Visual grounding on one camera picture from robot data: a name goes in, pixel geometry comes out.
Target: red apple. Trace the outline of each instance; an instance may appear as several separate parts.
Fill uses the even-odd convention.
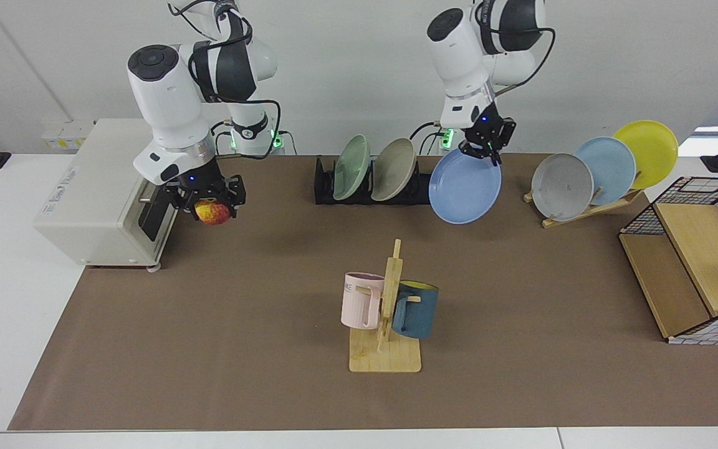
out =
[[[222,225],[231,218],[229,208],[214,198],[205,198],[196,202],[196,215],[206,225]]]

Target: light blue plate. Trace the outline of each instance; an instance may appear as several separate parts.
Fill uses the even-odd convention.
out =
[[[591,205],[607,205],[624,196],[636,178],[636,159],[627,145],[613,137],[595,137],[581,145],[575,156],[592,171],[595,191]]]
[[[428,184],[428,199],[437,216],[464,225],[484,216],[500,193],[502,174],[488,157],[476,159],[451,151],[436,164]]]

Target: dark blue mug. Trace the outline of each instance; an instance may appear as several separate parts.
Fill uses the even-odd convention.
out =
[[[431,335],[439,288],[417,281],[401,281],[393,315],[393,330],[409,338]]]

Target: wooden base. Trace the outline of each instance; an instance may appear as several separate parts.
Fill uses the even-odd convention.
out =
[[[617,208],[625,207],[627,205],[630,205],[632,202],[635,201],[636,197],[639,196],[640,193],[642,193],[644,190],[631,190],[628,191],[626,196],[622,196],[619,200],[616,200],[615,202],[612,202],[607,205],[602,206],[589,206],[586,208],[586,211],[584,211],[581,215],[576,216],[572,220],[567,221],[555,221],[553,217],[548,217],[547,219],[542,220],[542,227],[543,228],[553,228],[555,226],[563,225],[565,223],[571,223],[573,221],[578,221],[586,218],[587,216],[593,216],[598,213],[604,213],[608,212],[610,210],[616,210]],[[527,203],[534,202],[534,193],[533,191],[528,191],[528,193],[525,194],[525,196],[522,197],[522,201],[525,201]]]
[[[351,372],[419,372],[422,369],[419,339],[390,332],[379,349],[375,329],[351,329],[350,341],[348,368]]]
[[[718,207],[656,204],[655,209],[707,310],[718,316]]]
[[[620,234],[619,239],[664,338],[711,318],[667,236]]]

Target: wooden mug tree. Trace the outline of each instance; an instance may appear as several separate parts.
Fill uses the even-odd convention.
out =
[[[419,372],[422,368],[419,339],[391,332],[398,284],[401,283],[404,267],[400,256],[401,240],[396,239],[393,256],[387,258],[378,329],[350,330],[348,368],[351,372]],[[367,288],[359,287],[358,290],[370,295]],[[416,302],[419,298],[411,296],[407,301]]]

